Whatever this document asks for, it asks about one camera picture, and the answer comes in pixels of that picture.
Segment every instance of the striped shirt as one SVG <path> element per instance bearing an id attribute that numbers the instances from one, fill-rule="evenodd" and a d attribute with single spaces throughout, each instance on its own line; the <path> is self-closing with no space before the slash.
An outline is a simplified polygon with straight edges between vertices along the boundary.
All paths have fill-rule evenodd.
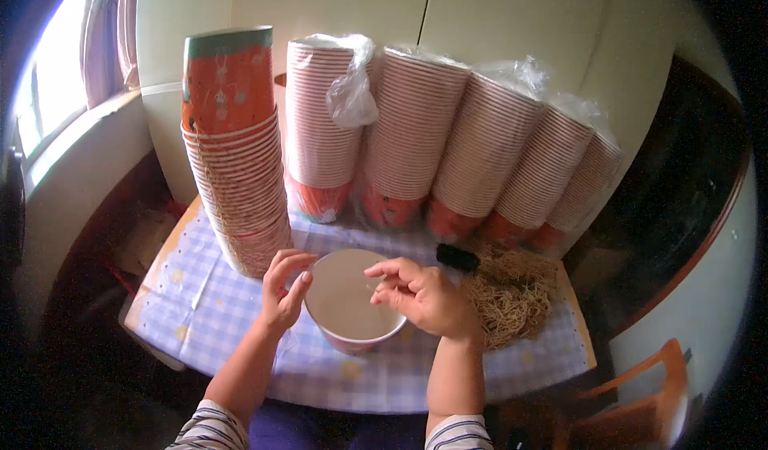
<path id="1" fill-rule="evenodd" d="M 174 450 L 247 450 L 248 432 L 224 407 L 203 400 L 181 428 Z M 426 450 L 493 450 L 480 415 L 454 415 L 437 425 L 427 437 Z"/>

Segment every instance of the blue checkered tablecloth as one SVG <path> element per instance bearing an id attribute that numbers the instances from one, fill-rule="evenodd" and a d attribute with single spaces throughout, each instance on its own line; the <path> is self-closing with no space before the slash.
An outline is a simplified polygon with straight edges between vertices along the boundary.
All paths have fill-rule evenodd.
<path id="1" fill-rule="evenodd" d="M 355 225 L 319 225 L 295 214 L 291 226 L 296 247 L 320 255 L 365 248 L 437 264 L 435 242 L 423 234 L 385 235 Z M 261 281 L 229 267 L 200 205 L 197 217 L 179 233 L 177 247 L 160 263 L 157 282 L 140 304 L 139 337 L 213 375 L 259 314 Z M 267 395 L 349 412 L 425 412 L 437 343 L 408 324 L 373 352 L 348 356 L 322 338 L 302 309 L 298 322 L 280 341 Z M 496 402 L 586 372 L 585 343 L 573 309 L 559 296 L 536 340 L 520 340 L 484 355 L 486 400 Z"/>

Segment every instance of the curtain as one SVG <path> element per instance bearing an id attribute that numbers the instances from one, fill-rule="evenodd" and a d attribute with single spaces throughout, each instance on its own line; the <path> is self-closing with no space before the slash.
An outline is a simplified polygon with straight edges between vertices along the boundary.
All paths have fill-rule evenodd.
<path id="1" fill-rule="evenodd" d="M 118 0 L 85 0 L 80 70 L 88 109 L 123 90 L 118 58 Z"/>
<path id="2" fill-rule="evenodd" d="M 136 1 L 118 0 L 118 60 L 125 90 L 140 86 L 136 64 Z"/>

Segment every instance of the person's right hand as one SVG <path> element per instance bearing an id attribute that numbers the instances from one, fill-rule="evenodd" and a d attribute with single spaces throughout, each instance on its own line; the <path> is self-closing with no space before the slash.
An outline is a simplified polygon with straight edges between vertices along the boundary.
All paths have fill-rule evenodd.
<path id="1" fill-rule="evenodd" d="M 366 275 L 387 275 L 373 293 L 371 303 L 388 304 L 421 330 L 452 340 L 482 334 L 475 309 L 436 266 L 421 268 L 400 257 L 375 264 Z"/>

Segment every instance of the orange chair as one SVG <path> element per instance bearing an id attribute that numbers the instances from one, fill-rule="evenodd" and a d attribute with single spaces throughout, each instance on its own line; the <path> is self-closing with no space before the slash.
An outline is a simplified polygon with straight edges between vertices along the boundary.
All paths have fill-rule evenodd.
<path id="1" fill-rule="evenodd" d="M 552 450 L 630 448 L 648 442 L 660 443 L 664 448 L 672 446 L 682 432 L 688 404 L 685 358 L 676 339 L 669 340 L 655 355 L 620 377 L 587 392 L 578 392 L 576 399 L 594 398 L 617 388 L 658 362 L 663 362 L 667 369 L 660 392 L 587 418 L 568 421 L 563 416 L 556 417 Z"/>

